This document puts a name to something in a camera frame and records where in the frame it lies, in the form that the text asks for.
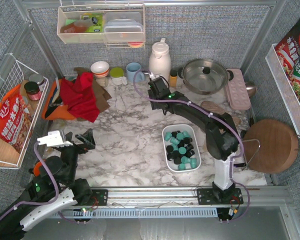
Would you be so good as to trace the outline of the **teal coffee capsule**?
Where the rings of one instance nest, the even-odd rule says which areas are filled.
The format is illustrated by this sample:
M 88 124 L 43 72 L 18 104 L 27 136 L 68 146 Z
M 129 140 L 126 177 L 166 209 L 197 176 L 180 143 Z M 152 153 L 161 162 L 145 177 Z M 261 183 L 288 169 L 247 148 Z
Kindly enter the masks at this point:
M 183 140 L 184 137 L 185 137 L 185 136 L 184 136 L 183 133 L 181 133 L 181 132 L 178 132 L 177 135 L 176 135 L 176 138 L 177 138 L 179 141 Z
M 197 159 L 196 158 L 190 158 L 190 166 L 192 169 L 197 168 Z
M 179 151 L 179 153 L 180 153 L 181 155 L 185 155 L 186 152 L 187 152 L 187 150 L 186 150 L 185 147 L 180 147 L 180 148 L 178 149 L 178 151 Z
M 180 163 L 180 164 L 178 165 L 178 170 L 179 170 L 179 171 L 185 171 L 185 170 L 186 170 L 186 165 L 185 165 L 184 163 Z
M 174 145 L 178 145 L 178 144 L 180 143 L 180 141 L 179 141 L 178 139 L 174 138 L 174 137 L 172 137 L 172 138 L 170 139 L 170 142 L 171 142 L 172 144 L 174 144 Z
M 170 139 L 173 137 L 172 133 L 171 132 L 166 132 L 165 135 L 164 135 L 164 140 L 166 142 L 170 141 Z
M 189 163 L 191 163 L 191 159 L 189 157 L 186 157 L 184 163 L 182 163 L 182 164 L 189 164 Z
M 190 138 L 190 134 L 187 131 L 182 132 L 185 138 Z

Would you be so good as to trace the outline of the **white storage basket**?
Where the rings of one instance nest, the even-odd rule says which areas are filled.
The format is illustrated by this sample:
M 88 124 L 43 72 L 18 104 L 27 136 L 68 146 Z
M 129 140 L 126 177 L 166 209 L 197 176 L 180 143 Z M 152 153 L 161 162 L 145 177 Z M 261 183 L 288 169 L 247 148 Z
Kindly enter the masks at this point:
M 191 172 L 202 164 L 194 129 L 188 124 L 168 125 L 162 130 L 167 167 L 176 173 Z

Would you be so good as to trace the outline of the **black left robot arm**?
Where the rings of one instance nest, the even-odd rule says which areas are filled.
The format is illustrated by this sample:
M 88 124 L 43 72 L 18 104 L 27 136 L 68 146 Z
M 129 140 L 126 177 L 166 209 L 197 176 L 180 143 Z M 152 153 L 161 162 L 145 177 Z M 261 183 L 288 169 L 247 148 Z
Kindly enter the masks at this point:
M 76 179 L 78 156 L 93 150 L 93 130 L 75 135 L 62 130 L 50 131 L 33 146 L 39 167 L 34 178 L 17 198 L 0 214 L 0 240 L 21 240 L 26 232 L 42 220 L 74 205 L 85 205 L 93 191 L 86 179 Z

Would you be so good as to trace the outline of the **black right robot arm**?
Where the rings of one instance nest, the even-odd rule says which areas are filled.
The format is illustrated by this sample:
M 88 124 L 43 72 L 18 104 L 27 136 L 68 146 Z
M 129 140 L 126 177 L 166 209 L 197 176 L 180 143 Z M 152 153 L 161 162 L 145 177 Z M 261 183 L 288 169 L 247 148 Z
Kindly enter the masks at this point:
M 217 203 L 231 199 L 235 193 L 233 180 L 234 159 L 238 145 L 242 144 L 233 118 L 228 113 L 218 114 L 192 103 L 179 91 L 171 92 L 162 75 L 149 73 L 148 99 L 153 110 L 162 110 L 181 116 L 205 133 L 206 147 L 215 159 L 212 194 Z

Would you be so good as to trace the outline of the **white thermos jug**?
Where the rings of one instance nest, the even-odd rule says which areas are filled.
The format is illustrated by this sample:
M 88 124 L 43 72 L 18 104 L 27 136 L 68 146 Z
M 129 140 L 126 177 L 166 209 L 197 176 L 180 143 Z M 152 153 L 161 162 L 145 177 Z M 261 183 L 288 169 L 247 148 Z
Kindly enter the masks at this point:
M 149 71 L 154 75 L 162 75 L 167 81 L 171 71 L 170 48 L 165 38 L 155 42 L 149 57 Z

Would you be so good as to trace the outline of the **light blue mug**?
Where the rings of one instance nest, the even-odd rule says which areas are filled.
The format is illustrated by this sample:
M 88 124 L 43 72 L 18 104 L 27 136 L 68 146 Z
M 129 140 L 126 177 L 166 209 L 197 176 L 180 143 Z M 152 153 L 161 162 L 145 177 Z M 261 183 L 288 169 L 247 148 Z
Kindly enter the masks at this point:
M 132 83 L 135 77 L 135 82 L 143 82 L 145 80 L 145 75 L 141 70 L 141 65 L 137 62 L 131 62 L 126 66 L 127 80 Z

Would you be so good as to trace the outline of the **orange tray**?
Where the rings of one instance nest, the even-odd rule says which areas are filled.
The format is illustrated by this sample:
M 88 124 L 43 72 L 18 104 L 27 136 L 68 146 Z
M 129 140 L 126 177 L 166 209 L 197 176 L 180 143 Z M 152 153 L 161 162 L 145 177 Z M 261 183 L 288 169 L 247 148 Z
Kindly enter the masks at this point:
M 53 82 L 50 91 L 48 92 L 46 103 L 43 107 L 41 118 L 47 121 L 60 120 L 76 120 L 76 117 L 68 112 L 68 106 L 63 104 L 57 104 L 51 106 L 53 97 L 57 93 L 57 83 Z

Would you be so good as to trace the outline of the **red cloth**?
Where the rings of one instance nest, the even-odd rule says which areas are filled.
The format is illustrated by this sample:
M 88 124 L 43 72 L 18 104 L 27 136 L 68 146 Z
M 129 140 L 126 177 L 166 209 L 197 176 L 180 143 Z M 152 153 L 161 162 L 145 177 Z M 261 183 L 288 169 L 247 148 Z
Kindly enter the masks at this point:
M 93 77 L 94 75 L 91 72 L 83 72 L 77 76 L 75 81 L 63 79 L 59 93 L 70 114 L 91 123 L 100 114 L 93 91 Z

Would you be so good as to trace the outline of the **striped brown mat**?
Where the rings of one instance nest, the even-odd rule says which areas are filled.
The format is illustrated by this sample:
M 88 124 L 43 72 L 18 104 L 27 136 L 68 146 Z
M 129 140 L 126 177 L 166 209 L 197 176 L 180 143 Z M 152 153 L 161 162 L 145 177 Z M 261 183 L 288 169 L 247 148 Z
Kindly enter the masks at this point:
M 207 111 L 210 111 L 210 112 L 213 112 L 213 113 L 216 113 L 216 114 L 224 114 L 224 113 L 228 113 L 229 112 L 226 112 L 221 106 L 219 106 L 218 104 L 212 102 L 212 101 L 208 101 L 208 100 L 205 100 L 203 101 L 200 106 L 204 109 L 206 109 Z M 241 124 L 241 120 L 239 117 L 235 116 L 235 115 L 231 115 L 232 119 L 233 119 L 233 122 L 236 126 L 239 126 Z

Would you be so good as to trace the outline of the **glass jar green lid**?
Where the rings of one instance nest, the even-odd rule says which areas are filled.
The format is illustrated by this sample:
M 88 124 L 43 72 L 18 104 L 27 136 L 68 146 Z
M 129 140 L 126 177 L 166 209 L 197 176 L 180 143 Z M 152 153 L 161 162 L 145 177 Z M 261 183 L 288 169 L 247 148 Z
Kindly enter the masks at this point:
M 128 84 L 127 78 L 124 75 L 124 70 L 121 67 L 114 67 L 109 73 L 114 85 L 119 86 Z

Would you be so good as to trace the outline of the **small glass jar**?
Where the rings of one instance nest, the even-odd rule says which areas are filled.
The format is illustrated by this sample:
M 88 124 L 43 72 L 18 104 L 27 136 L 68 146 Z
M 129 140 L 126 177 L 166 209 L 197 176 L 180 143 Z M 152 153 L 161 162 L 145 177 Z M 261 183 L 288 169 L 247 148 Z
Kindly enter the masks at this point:
M 108 77 L 96 78 L 95 81 L 103 88 L 106 88 L 109 84 Z

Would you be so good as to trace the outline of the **white orange striped bowl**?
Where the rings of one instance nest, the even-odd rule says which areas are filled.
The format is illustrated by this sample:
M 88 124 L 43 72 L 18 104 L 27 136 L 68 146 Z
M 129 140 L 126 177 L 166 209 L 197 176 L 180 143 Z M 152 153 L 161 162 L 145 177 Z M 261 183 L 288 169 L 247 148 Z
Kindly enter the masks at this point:
M 105 61 L 97 61 L 90 66 L 90 71 L 97 78 L 104 78 L 109 74 L 110 65 Z

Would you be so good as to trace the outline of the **orange snack bag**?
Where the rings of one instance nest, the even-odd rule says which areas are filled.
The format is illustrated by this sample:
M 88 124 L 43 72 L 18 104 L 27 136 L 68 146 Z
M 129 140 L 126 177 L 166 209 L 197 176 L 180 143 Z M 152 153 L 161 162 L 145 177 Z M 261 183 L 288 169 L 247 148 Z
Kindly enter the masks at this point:
M 32 124 L 32 116 L 23 107 L 21 85 L 12 88 L 0 101 L 0 139 L 22 152 Z

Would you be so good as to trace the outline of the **small dark jar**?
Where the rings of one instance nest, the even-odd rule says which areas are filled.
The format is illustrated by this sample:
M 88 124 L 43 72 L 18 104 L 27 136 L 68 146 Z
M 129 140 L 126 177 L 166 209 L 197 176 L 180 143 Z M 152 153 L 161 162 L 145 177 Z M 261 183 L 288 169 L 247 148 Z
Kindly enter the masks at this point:
M 37 83 L 39 86 L 40 91 L 42 92 L 45 87 L 45 79 L 41 74 L 34 73 L 29 77 L 30 82 Z

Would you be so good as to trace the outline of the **clear plastic container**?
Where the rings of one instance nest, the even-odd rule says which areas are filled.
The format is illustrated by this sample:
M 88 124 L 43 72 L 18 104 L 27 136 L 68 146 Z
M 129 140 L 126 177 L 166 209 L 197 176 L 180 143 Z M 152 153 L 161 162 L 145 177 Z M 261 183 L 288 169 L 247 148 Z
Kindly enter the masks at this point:
M 142 16 L 138 11 L 107 12 L 103 32 L 108 42 L 140 42 L 144 39 Z

